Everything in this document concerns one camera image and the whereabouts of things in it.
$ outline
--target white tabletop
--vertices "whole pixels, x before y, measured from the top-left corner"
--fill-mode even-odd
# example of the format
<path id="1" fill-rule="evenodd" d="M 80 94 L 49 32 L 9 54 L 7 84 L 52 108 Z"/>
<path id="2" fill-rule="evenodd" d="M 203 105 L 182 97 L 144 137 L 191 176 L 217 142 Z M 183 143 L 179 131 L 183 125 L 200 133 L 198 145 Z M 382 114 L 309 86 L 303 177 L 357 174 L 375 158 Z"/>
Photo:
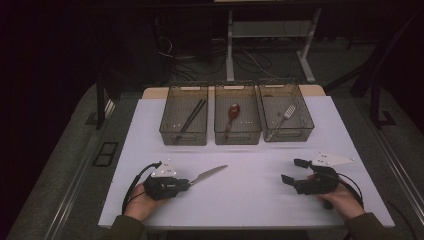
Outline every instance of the white tabletop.
<path id="1" fill-rule="evenodd" d="M 229 165 L 158 209 L 144 222 L 152 229 L 311 229 L 341 227 L 334 210 L 325 210 L 314 196 L 298 195 L 281 181 L 281 174 L 305 179 L 311 169 L 294 158 L 313 160 L 319 151 L 354 158 L 334 167 L 361 188 L 365 210 L 386 227 L 394 226 L 370 179 L 331 97 L 305 97 L 315 124 L 307 142 L 258 145 L 215 145 L 213 98 L 209 99 L 206 146 L 165 146 L 159 133 L 165 99 L 139 100 L 119 163 L 99 220 L 110 227 L 121 214 L 122 200 L 134 177 L 150 163 L 173 164 L 177 178 L 193 180 L 211 168 Z M 150 173 L 147 171 L 141 180 Z"/>

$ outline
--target sleeve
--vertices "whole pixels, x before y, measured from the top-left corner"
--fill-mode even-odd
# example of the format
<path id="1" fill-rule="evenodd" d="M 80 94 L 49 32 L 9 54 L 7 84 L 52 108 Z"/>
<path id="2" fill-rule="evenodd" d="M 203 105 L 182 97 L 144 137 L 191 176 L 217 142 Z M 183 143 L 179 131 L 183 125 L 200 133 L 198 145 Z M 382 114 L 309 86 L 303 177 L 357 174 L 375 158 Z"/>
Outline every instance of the sleeve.
<path id="1" fill-rule="evenodd" d="M 117 216 L 112 227 L 100 240 L 139 240 L 143 231 L 144 226 L 138 220 L 127 216 Z"/>
<path id="2" fill-rule="evenodd" d="M 398 240 L 389 229 L 386 229 L 373 213 L 365 213 L 345 223 L 349 233 L 355 240 Z"/>

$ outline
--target human hand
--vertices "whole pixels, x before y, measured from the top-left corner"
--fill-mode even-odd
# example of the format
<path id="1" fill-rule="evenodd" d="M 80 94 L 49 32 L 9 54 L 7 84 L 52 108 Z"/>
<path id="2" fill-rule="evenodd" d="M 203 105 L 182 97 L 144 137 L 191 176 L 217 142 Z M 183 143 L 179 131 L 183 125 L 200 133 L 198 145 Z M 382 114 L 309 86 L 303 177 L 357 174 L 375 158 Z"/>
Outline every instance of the human hand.
<path id="1" fill-rule="evenodd" d="M 366 213 L 353 194 L 340 183 L 333 192 L 317 194 L 316 196 L 332 203 L 344 221 Z"/>
<path id="2" fill-rule="evenodd" d="M 149 195 L 144 193 L 144 185 L 140 183 L 132 191 L 124 215 L 142 222 L 146 220 L 157 207 L 166 201 L 167 199 L 159 201 L 153 200 Z"/>

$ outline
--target knife blade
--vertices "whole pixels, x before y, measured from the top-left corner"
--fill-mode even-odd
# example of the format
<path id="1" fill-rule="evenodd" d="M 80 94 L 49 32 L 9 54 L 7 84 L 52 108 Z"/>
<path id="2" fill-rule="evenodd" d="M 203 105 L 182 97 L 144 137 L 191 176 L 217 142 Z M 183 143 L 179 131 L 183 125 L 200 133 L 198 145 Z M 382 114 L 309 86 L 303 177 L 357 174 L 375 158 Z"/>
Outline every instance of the knife blade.
<path id="1" fill-rule="evenodd" d="M 194 184 L 199 183 L 199 182 L 205 180 L 206 178 L 214 175 L 215 173 L 223 170 L 226 167 L 228 167 L 228 165 L 223 165 L 223 166 L 219 166 L 219 167 L 216 167 L 216 168 L 212 168 L 211 170 L 208 170 L 208 171 L 206 171 L 204 173 L 201 173 L 201 174 L 199 174 L 199 176 L 197 176 L 196 179 L 194 179 L 193 181 L 191 181 L 189 184 L 191 186 L 193 186 Z"/>

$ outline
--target dark floor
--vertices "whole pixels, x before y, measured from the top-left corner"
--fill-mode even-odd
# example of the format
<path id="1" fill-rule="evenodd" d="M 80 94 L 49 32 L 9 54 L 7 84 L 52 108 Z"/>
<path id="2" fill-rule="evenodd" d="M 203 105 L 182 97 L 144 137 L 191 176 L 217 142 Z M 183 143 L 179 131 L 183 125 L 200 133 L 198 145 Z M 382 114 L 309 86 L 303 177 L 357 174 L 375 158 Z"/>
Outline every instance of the dark floor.
<path id="1" fill-rule="evenodd" d="M 373 45 L 354 45 L 351 49 L 347 49 L 347 44 L 344 39 L 314 42 L 308 61 L 316 77 L 316 84 L 326 86 L 355 69 L 374 49 Z M 236 79 L 270 77 L 255 66 L 251 60 L 253 57 L 274 76 L 295 77 L 303 84 L 308 84 L 294 54 L 300 46 L 300 42 L 286 39 L 272 43 L 264 42 L 262 48 L 258 47 L 255 50 L 241 45 L 235 51 L 235 59 L 238 59 L 235 64 Z M 224 55 L 218 54 L 211 62 L 183 61 L 181 62 L 183 65 L 176 67 L 179 74 L 172 75 L 171 79 L 224 80 L 225 65 L 220 68 L 224 58 Z M 416 239 L 424 239 L 422 215 L 421 219 L 417 216 L 411 204 L 414 198 L 406 194 L 407 189 L 399 183 L 402 179 L 393 173 L 389 164 L 391 160 L 397 158 L 416 190 L 419 193 L 424 192 L 424 177 L 421 174 L 424 169 L 422 161 L 424 136 L 386 91 L 382 92 L 381 110 L 388 111 L 396 125 L 384 126 L 381 130 L 377 130 L 368 117 L 369 94 L 363 98 L 352 98 L 349 93 L 354 82 L 355 78 L 327 92 L 327 95 L 332 96 L 379 193 L 388 201 L 387 208 L 396 224 L 392 231 L 403 239 L 413 239 L 412 231 L 416 234 Z M 108 183 L 119 160 L 132 113 L 140 96 L 140 94 L 123 94 L 121 100 L 114 101 L 114 108 L 103 127 L 95 130 L 95 125 L 87 125 L 90 114 L 96 112 L 95 86 L 87 90 L 8 239 L 97 239 L 107 231 L 98 227 L 97 222 L 109 188 Z M 93 167 L 91 162 L 103 142 L 118 142 L 120 148 L 110 167 Z M 422 206 L 422 199 L 418 197 L 419 204 Z M 287 232 L 268 232 L 258 238 L 264 239 L 265 236 L 269 236 L 266 239 L 284 239 L 281 234 Z M 307 231 L 309 239 L 314 240 L 342 239 L 345 234 L 346 231 L 343 229 Z M 168 233 L 168 237 L 178 239 L 178 233 Z"/>

